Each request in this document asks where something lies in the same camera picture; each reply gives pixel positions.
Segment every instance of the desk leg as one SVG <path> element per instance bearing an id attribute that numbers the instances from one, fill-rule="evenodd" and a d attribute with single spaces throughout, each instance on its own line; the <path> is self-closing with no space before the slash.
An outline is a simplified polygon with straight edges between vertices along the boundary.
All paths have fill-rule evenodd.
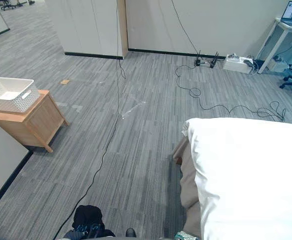
<path id="1" fill-rule="evenodd" d="M 37 138 L 37 140 L 42 144 L 42 146 L 49 152 L 52 153 L 53 150 L 51 149 L 51 147 L 43 140 L 41 139 L 41 137 L 27 124 L 25 124 L 26 128 L 29 130 L 29 132 L 31 134 L 34 135 L 35 138 Z"/>
<path id="2" fill-rule="evenodd" d="M 284 30 L 284 32 L 281 34 L 280 38 L 278 39 L 276 45 L 274 46 L 274 48 L 271 50 L 271 52 L 269 53 L 268 57 L 266 58 L 264 64 L 262 64 L 261 68 L 259 69 L 258 73 L 262 74 L 262 72 L 264 71 L 264 69 L 266 68 L 266 66 L 268 65 L 268 63 L 270 62 L 270 60 L 272 59 L 272 57 L 275 55 L 275 53 L 277 52 L 278 48 L 280 47 L 281 43 L 284 41 L 284 39 L 286 38 L 288 34 L 288 30 Z"/>
<path id="3" fill-rule="evenodd" d="M 70 125 L 70 123 L 69 122 L 67 122 L 67 120 L 64 118 L 64 124 L 66 125 L 66 126 L 69 126 Z"/>
<path id="4" fill-rule="evenodd" d="M 266 40 L 264 41 L 264 44 L 262 44 L 262 46 L 261 46 L 261 48 L 260 48 L 260 50 L 259 50 L 259 52 L 258 52 L 258 54 L 257 54 L 256 59 L 259 59 L 261 52 L 262 52 L 263 49 L 265 48 L 266 43 L 267 43 L 267 41 L 269 40 L 270 36 L 271 36 L 271 35 L 273 34 L 273 32 L 275 31 L 276 26 L 277 26 L 277 21 L 275 21 L 274 25 L 272 26 L 272 28 L 271 28 L 271 30 L 270 30 L 270 32 L 269 32 L 269 35 L 267 36 Z"/>

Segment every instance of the black cable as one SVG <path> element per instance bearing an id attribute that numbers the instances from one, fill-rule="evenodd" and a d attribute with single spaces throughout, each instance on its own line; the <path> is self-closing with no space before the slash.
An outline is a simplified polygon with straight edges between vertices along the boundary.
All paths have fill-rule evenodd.
<path id="1" fill-rule="evenodd" d="M 120 63 L 120 59 L 119 60 L 119 66 L 120 66 L 120 74 L 121 76 L 126 80 L 126 73 L 125 70 L 122 68 L 121 63 Z"/>
<path id="2" fill-rule="evenodd" d="M 187 67 L 187 68 L 189 68 L 191 70 L 195 69 L 196 67 L 191 67 L 191 66 L 188 66 L 188 65 L 181 65 L 181 66 L 177 67 L 176 70 L 175 70 L 175 74 L 177 76 L 176 83 L 177 83 L 177 86 L 180 87 L 181 89 L 188 90 L 189 91 L 189 95 L 191 97 L 198 99 L 199 106 L 201 107 L 201 109 L 203 109 L 203 110 L 211 110 L 211 109 L 216 108 L 216 107 L 223 107 L 224 109 L 226 109 L 226 111 L 228 112 L 228 114 L 230 114 L 234 109 L 236 109 L 238 107 L 242 107 L 244 109 L 249 110 L 253 114 L 257 114 L 260 118 L 272 117 L 272 119 L 275 120 L 274 117 L 277 117 L 280 121 L 282 121 L 282 122 L 285 121 L 286 109 L 284 108 L 283 111 L 282 111 L 282 113 L 279 113 L 278 112 L 278 108 L 280 106 L 280 103 L 278 101 L 272 101 L 269 104 L 271 109 L 268 109 L 266 107 L 260 107 L 256 111 L 253 111 L 253 110 L 251 110 L 250 108 L 248 108 L 247 106 L 244 106 L 244 105 L 234 106 L 230 110 L 229 110 L 229 108 L 227 108 L 223 104 L 214 105 L 214 106 L 209 107 L 209 108 L 203 107 L 202 104 L 201 104 L 201 101 L 200 101 L 201 90 L 199 88 L 197 88 L 197 87 L 187 88 L 187 87 L 183 87 L 183 86 L 181 86 L 179 84 L 178 80 L 179 80 L 179 78 L 180 78 L 181 75 L 178 74 L 177 71 L 178 71 L 178 69 L 180 69 L 182 67 Z"/>
<path id="3" fill-rule="evenodd" d="M 264 51 L 266 45 L 269 43 L 270 39 L 271 39 L 272 36 L 274 35 L 274 33 L 275 33 L 275 29 L 276 29 L 276 27 L 278 26 L 279 23 L 280 23 L 280 21 L 276 23 L 276 26 L 275 26 L 273 32 L 272 32 L 271 35 L 267 38 L 267 40 L 266 40 L 264 46 L 262 47 L 260 53 L 257 55 L 257 59 L 259 59 L 259 57 L 261 56 L 262 52 Z"/>
<path id="4" fill-rule="evenodd" d="M 89 185 L 89 187 L 87 188 L 87 190 L 86 190 L 86 193 L 77 201 L 77 203 L 76 203 L 76 205 L 74 206 L 74 208 L 72 209 L 72 211 L 71 211 L 71 213 L 70 213 L 70 215 L 67 217 L 67 219 L 62 223 L 62 225 L 60 226 L 60 228 L 58 229 L 58 231 L 56 232 L 56 234 L 55 234 L 55 236 L 53 237 L 53 240 L 55 240 L 56 239 L 56 237 L 57 237 L 57 235 L 59 234 L 59 232 L 60 232 L 60 230 L 62 229 L 62 227 L 65 225 L 65 223 L 70 219 L 70 217 L 72 216 L 72 214 L 74 213 L 74 211 L 76 210 L 76 208 L 77 208 L 77 206 L 78 206 L 78 204 L 80 203 L 80 201 L 87 195 L 87 193 L 88 193 L 88 191 L 89 191 L 89 189 L 92 187 L 92 185 L 94 184 L 94 182 L 95 182 L 95 177 L 96 177 L 96 175 L 97 175 L 97 173 L 101 170 L 101 168 L 102 168 L 102 165 L 103 165 L 103 163 L 104 163 L 104 157 L 105 157 L 105 155 L 106 155 L 106 153 L 107 153 L 107 150 L 108 150 L 108 147 L 109 147 L 109 144 L 110 144 L 110 142 L 111 142 L 111 140 L 113 139 L 113 137 L 114 137 L 114 134 L 115 134 L 115 131 L 116 131 L 116 127 L 117 127 L 117 123 L 118 123 L 118 120 L 119 120 L 119 115 L 120 115 L 120 113 L 119 113 L 119 77 L 118 77 L 118 75 L 117 75 L 117 96 L 118 96 L 118 106 L 117 106 L 117 117 L 116 117 L 116 120 L 115 120 L 115 122 L 114 122 L 114 129 L 113 129 L 113 131 L 112 131 L 112 133 L 111 133 L 111 136 L 110 136 L 110 139 L 109 139 L 109 141 L 107 142 L 107 145 L 106 145 L 106 149 L 105 149 L 105 152 L 103 153 L 103 155 L 102 155 L 102 157 L 101 157 L 101 164 L 100 164 L 100 166 L 99 166 L 99 169 L 95 172 L 95 174 L 94 174 L 94 176 L 93 176 L 93 178 L 92 178 L 92 183 Z"/>
<path id="5" fill-rule="evenodd" d="M 280 52 L 278 54 L 276 54 L 276 56 L 278 56 L 279 54 L 284 54 L 285 52 L 289 51 L 290 49 L 292 49 L 292 46 L 290 48 L 288 48 L 287 50 L 283 51 L 283 52 Z"/>
<path id="6" fill-rule="evenodd" d="M 121 76 L 122 76 L 124 79 L 126 79 L 126 73 L 125 73 L 125 70 L 121 67 L 120 60 L 119 60 L 119 59 L 118 59 L 118 61 L 119 61 L 119 65 L 120 65 Z M 89 189 L 90 189 L 90 188 L 92 187 L 92 185 L 94 184 L 94 182 L 95 182 L 95 178 L 96 178 L 96 175 L 97 175 L 97 173 L 100 172 L 100 170 L 101 170 L 101 168 L 102 168 L 102 165 L 103 165 L 103 163 L 104 163 L 104 157 L 105 157 L 105 155 L 106 155 L 106 153 L 107 153 L 107 151 L 108 151 L 108 147 L 109 147 L 109 145 L 110 145 L 110 142 L 111 142 L 111 140 L 113 139 L 114 134 L 115 134 L 115 132 L 116 132 L 116 129 L 117 129 L 117 123 L 118 123 L 119 116 L 120 116 L 120 113 L 119 113 L 119 101 L 120 101 L 120 97 L 119 97 L 118 64 L 116 64 L 116 74 L 117 74 L 117 97 L 118 97 L 118 99 L 117 99 L 117 102 L 118 102 L 118 105 L 117 105 L 117 117 L 116 117 L 116 120 L 114 121 L 114 129 L 113 129 L 113 131 L 112 131 L 112 133 L 111 133 L 110 139 L 108 140 L 108 142 L 107 142 L 107 144 L 106 144 L 105 152 L 103 153 L 103 155 L 102 155 L 102 157 L 101 157 L 101 164 L 100 164 L 100 166 L 99 166 L 99 169 L 95 172 L 95 174 L 94 174 L 94 176 L 93 176 L 93 178 L 92 178 L 92 182 L 91 182 L 91 184 L 89 185 L 89 187 L 87 188 L 85 194 L 84 194 L 84 195 L 83 195 L 83 196 L 77 201 L 77 203 L 76 203 L 76 205 L 74 206 L 74 208 L 72 209 L 70 215 L 66 218 L 66 220 L 65 220 L 65 221 L 62 223 L 62 225 L 59 227 L 58 231 L 56 232 L 56 234 L 55 234 L 55 236 L 53 237 L 52 240 L 55 240 L 55 239 L 56 239 L 56 237 L 57 237 L 57 235 L 59 234 L 59 232 L 60 232 L 60 230 L 62 229 L 62 227 L 63 227 L 63 226 L 66 224 L 66 222 L 70 219 L 70 217 L 72 216 L 72 214 L 73 214 L 74 211 L 76 210 L 76 208 L 77 208 L 78 204 L 80 203 L 80 201 L 81 201 L 81 200 L 87 195 Z"/>
<path id="7" fill-rule="evenodd" d="M 176 7 L 175 7 L 175 4 L 174 4 L 174 1 L 171 0 L 171 2 L 172 2 L 172 6 L 174 7 L 174 10 L 175 10 L 175 12 L 176 12 L 176 15 L 177 15 L 178 21 L 179 21 L 179 23 L 180 23 L 180 26 L 181 26 L 181 28 L 183 29 L 183 31 L 185 32 L 185 34 L 186 34 L 186 36 L 187 36 L 189 42 L 191 43 L 192 47 L 193 47 L 194 50 L 196 51 L 196 53 L 197 53 L 197 59 L 198 59 L 199 53 L 198 53 L 196 47 L 194 46 L 194 44 L 192 43 L 192 41 L 190 40 L 190 38 L 189 38 L 189 36 L 188 36 L 186 30 L 185 30 L 184 27 L 182 26 L 182 23 L 181 23 L 181 21 L 180 21 L 179 15 L 178 15 L 178 13 L 177 13 L 177 10 L 176 10 Z"/>

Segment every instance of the person's foot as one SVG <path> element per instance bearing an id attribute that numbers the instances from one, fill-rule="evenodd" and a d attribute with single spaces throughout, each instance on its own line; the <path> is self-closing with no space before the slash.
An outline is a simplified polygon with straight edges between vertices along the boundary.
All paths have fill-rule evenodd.
<path id="1" fill-rule="evenodd" d="M 63 239 L 80 240 L 85 234 L 81 231 L 69 230 Z"/>
<path id="2" fill-rule="evenodd" d="M 136 232 L 133 228 L 128 228 L 127 231 L 126 231 L 126 237 L 128 238 L 136 238 L 137 235 L 136 235 Z"/>

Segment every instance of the white box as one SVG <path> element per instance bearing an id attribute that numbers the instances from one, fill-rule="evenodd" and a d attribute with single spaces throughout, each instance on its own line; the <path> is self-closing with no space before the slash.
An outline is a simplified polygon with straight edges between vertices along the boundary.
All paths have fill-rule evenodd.
<path id="1" fill-rule="evenodd" d="M 0 77 L 0 111 L 23 113 L 38 98 L 34 80 Z"/>
<path id="2" fill-rule="evenodd" d="M 236 72 L 241 72 L 244 74 L 250 73 L 252 67 L 248 66 L 247 64 L 244 63 L 244 60 L 248 60 L 253 64 L 253 61 L 251 58 L 247 57 L 239 57 L 238 60 L 234 60 L 233 58 L 228 58 L 229 55 L 225 58 L 224 61 L 224 67 L 223 69 L 225 70 L 231 70 L 231 71 L 236 71 Z"/>
<path id="3" fill-rule="evenodd" d="M 286 69 L 289 68 L 289 65 L 285 61 L 275 61 L 272 58 L 267 67 L 272 72 L 283 73 Z"/>

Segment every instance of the bed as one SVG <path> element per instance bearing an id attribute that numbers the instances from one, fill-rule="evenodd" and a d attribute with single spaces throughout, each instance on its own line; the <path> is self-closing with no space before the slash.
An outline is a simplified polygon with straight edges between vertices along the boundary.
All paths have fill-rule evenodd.
<path id="1" fill-rule="evenodd" d="M 174 149 L 183 231 L 203 240 L 292 239 L 292 124 L 193 118 Z"/>

